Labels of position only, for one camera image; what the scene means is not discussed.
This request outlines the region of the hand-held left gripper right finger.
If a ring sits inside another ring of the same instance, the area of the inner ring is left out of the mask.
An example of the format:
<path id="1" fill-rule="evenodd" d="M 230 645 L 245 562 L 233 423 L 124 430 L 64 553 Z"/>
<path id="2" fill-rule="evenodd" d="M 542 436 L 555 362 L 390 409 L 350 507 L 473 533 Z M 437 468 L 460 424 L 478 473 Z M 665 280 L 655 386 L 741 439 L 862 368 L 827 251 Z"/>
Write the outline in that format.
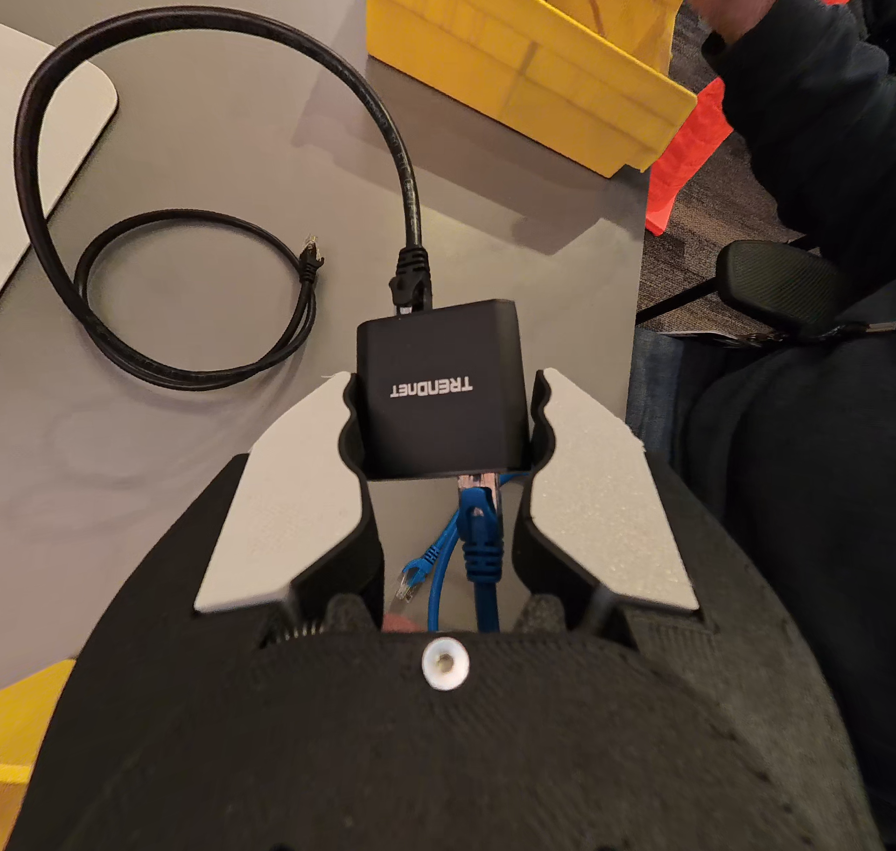
<path id="1" fill-rule="evenodd" d="M 537 373 L 532 471 L 512 565 L 567 629 L 600 629 L 620 605 L 686 616 L 699 601 L 642 442 L 558 370 Z"/>

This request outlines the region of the orange traffic cone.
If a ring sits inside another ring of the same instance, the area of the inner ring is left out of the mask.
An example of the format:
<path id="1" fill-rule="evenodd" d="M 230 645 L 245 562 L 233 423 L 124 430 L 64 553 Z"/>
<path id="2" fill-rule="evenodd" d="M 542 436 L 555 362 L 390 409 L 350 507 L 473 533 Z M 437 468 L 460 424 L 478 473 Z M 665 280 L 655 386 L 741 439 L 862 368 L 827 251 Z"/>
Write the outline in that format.
<path id="1" fill-rule="evenodd" d="M 851 0 L 822 1 L 845 6 Z M 666 231 L 678 194 L 732 134 L 722 108 L 724 91 L 716 78 L 698 94 L 693 112 L 653 165 L 645 228 L 656 237 Z"/>

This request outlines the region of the person's dark jacket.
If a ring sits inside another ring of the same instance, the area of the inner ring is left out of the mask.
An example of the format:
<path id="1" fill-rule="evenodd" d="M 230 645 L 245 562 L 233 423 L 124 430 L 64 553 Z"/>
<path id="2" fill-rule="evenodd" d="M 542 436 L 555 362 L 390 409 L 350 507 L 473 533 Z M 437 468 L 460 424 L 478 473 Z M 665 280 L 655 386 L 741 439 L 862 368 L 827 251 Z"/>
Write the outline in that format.
<path id="1" fill-rule="evenodd" d="M 681 468 L 811 647 L 893 843 L 894 331 L 724 356 Z"/>

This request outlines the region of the white sign stand base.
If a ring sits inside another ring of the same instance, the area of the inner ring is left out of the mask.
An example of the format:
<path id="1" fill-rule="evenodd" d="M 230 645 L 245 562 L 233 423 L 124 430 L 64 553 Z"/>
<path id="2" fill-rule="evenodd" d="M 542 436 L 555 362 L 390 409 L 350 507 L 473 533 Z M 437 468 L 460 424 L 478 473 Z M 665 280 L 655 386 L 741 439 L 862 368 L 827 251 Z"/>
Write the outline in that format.
<path id="1" fill-rule="evenodd" d="M 1 287 L 25 256 L 29 240 L 14 181 L 14 129 L 29 79 L 53 51 L 39 39 L 1 26 Z M 39 141 L 39 185 L 50 215 L 118 109 L 118 93 L 99 68 L 84 63 L 53 96 Z"/>

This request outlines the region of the yellow plastic bin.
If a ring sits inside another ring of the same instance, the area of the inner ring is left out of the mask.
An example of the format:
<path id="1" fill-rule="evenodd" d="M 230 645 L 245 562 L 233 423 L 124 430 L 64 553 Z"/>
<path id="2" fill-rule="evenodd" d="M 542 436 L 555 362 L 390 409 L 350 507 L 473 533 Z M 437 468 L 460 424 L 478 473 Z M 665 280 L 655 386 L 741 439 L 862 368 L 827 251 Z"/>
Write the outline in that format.
<path id="1" fill-rule="evenodd" d="M 6 849 L 75 659 L 66 658 L 1 690 L 1 848 Z"/>
<path id="2" fill-rule="evenodd" d="M 367 52 L 605 177 L 666 151 L 683 0 L 366 0 Z"/>

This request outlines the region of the black network switch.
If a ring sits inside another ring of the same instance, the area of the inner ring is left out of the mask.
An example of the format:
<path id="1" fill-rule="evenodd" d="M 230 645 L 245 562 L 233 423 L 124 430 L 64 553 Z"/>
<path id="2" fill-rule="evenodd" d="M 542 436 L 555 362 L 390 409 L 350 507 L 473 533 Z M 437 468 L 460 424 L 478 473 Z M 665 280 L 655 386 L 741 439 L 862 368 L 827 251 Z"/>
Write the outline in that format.
<path id="1" fill-rule="evenodd" d="M 530 468 L 520 327 L 511 300 L 363 322 L 356 374 L 368 479 Z"/>

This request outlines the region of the person's right forearm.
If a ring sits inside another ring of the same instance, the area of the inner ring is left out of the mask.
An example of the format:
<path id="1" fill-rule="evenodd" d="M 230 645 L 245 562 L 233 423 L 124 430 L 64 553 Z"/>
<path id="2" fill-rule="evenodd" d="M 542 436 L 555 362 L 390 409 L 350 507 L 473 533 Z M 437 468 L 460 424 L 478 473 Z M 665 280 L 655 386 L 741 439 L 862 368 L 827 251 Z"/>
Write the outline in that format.
<path id="1" fill-rule="evenodd" d="M 778 220 L 815 241 L 858 297 L 895 276 L 895 86 L 845 6 L 777 0 L 743 39 L 703 55 L 725 85 Z"/>

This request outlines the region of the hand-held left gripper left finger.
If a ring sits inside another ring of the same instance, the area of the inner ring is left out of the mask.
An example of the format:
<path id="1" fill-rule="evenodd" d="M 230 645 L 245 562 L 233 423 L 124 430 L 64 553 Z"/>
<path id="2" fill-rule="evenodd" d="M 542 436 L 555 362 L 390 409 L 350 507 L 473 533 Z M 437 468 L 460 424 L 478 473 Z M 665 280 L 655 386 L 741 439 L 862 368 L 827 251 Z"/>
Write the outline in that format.
<path id="1" fill-rule="evenodd" d="M 253 444 L 197 613 L 275 605 L 301 626 L 353 594 L 382 621 L 385 555 L 362 470 L 356 390 L 356 375 L 333 375 Z"/>

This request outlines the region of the person's blue jeans leg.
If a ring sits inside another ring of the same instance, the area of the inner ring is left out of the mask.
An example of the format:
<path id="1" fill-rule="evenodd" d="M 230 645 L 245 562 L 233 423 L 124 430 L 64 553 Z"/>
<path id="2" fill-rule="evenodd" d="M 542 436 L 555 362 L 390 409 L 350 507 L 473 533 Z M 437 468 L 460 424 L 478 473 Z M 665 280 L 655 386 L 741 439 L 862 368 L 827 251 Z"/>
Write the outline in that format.
<path id="1" fill-rule="evenodd" d="M 634 330 L 624 421 L 647 452 L 672 459 L 707 361 L 693 338 Z"/>

